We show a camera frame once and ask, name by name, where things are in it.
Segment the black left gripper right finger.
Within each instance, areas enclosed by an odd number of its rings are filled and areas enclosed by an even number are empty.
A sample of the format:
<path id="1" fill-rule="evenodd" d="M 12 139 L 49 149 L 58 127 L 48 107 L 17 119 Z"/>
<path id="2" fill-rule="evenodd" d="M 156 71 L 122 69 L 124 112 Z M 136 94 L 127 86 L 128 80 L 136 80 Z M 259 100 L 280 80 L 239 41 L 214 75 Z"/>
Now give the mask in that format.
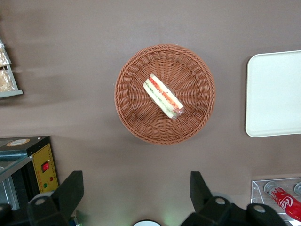
<path id="1" fill-rule="evenodd" d="M 214 196 L 198 171 L 190 173 L 190 199 L 194 207 L 183 226 L 234 226 L 232 204 L 228 199 Z"/>

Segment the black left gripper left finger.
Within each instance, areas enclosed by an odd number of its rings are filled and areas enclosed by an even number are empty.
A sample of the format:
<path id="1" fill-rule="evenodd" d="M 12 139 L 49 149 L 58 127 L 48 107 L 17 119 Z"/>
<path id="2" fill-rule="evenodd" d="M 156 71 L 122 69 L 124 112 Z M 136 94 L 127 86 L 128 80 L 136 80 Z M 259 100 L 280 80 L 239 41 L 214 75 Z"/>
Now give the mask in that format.
<path id="1" fill-rule="evenodd" d="M 28 203 L 30 225 L 67 226 L 83 195 L 83 172 L 73 171 L 54 192 L 39 194 Z"/>

